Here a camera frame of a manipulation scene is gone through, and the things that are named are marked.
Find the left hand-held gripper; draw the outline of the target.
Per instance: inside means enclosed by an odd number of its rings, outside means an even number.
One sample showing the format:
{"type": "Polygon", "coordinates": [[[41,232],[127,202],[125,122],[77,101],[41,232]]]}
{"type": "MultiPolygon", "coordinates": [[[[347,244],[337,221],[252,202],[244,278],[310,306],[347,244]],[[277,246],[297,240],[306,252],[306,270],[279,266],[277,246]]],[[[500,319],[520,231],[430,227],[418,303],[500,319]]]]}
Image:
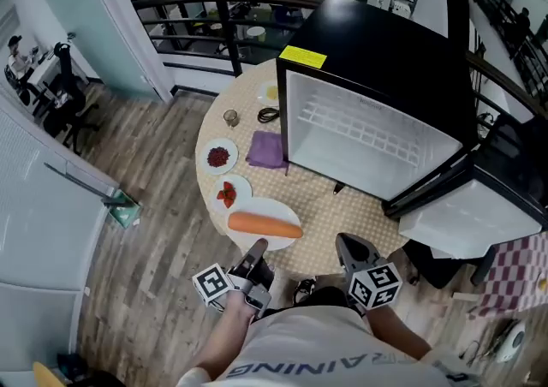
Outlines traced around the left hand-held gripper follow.
{"type": "Polygon", "coordinates": [[[260,238],[243,254],[239,264],[228,271],[216,263],[194,275],[194,288],[205,305],[223,313],[228,293],[240,292],[260,319],[271,302],[270,288],[275,276],[265,262],[259,264],[267,248],[268,241],[260,238]]]}

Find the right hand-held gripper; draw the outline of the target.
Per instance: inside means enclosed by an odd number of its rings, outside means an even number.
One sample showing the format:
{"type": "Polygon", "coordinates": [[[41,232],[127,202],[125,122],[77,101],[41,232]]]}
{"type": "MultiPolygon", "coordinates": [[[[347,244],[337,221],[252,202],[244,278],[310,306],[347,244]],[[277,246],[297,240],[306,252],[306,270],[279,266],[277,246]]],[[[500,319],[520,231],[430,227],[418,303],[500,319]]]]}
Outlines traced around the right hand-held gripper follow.
{"type": "Polygon", "coordinates": [[[402,279],[393,263],[374,266],[380,255],[370,241],[357,235],[338,233],[336,249],[340,266],[346,273],[352,273],[354,268],[368,268],[352,275],[347,291],[351,301],[370,311],[396,299],[402,279]]]}

